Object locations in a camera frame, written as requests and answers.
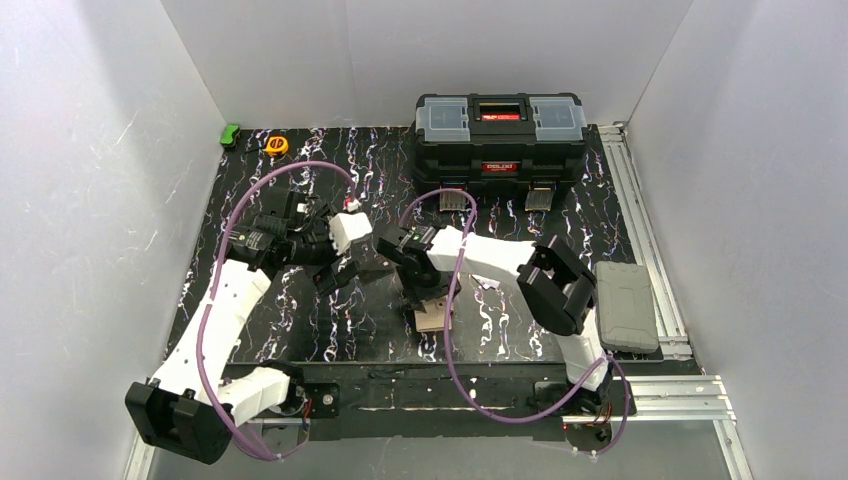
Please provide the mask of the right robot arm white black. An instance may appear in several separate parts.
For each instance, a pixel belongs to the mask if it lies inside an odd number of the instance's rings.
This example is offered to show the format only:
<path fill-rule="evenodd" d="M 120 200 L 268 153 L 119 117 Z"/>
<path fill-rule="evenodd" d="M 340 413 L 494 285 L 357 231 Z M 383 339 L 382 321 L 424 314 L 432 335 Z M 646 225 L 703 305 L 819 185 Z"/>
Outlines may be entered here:
<path fill-rule="evenodd" d="M 556 337 L 568 381 L 580 386 L 574 404 L 606 401 L 611 366 L 598 333 L 597 279 L 560 237 L 510 241 L 449 226 L 392 226 L 376 250 L 395 265 L 404 296 L 421 313 L 453 309 L 449 302 L 460 290 L 455 273 L 518 289 L 533 321 Z"/>

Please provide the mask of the white credit card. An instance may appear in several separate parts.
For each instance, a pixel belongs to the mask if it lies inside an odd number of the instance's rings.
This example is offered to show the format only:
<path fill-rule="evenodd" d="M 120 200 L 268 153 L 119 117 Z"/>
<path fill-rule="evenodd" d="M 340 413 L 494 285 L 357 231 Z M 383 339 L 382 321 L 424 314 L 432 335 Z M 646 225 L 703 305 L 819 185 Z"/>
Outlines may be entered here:
<path fill-rule="evenodd" d="M 470 278 L 479 284 L 484 290 L 500 288 L 500 282 L 497 280 L 485 278 L 479 275 L 471 275 Z"/>

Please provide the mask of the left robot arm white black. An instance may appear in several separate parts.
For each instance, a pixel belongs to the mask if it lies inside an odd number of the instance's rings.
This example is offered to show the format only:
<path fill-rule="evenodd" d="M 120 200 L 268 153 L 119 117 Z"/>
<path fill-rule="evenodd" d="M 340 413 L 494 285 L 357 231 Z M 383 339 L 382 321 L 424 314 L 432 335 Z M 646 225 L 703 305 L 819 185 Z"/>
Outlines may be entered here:
<path fill-rule="evenodd" d="M 261 413 L 308 415 L 311 398 L 301 368 L 264 361 L 227 380 L 225 367 L 279 271 L 301 267 L 312 273 L 319 294 L 329 294 L 356 276 L 356 263 L 338 262 L 370 236 L 372 226 L 353 198 L 336 209 L 317 196 L 272 192 L 275 199 L 262 210 L 226 228 L 209 288 L 185 332 L 156 372 L 128 389 L 125 405 L 148 445 L 213 464 L 232 439 L 247 443 L 238 429 Z"/>

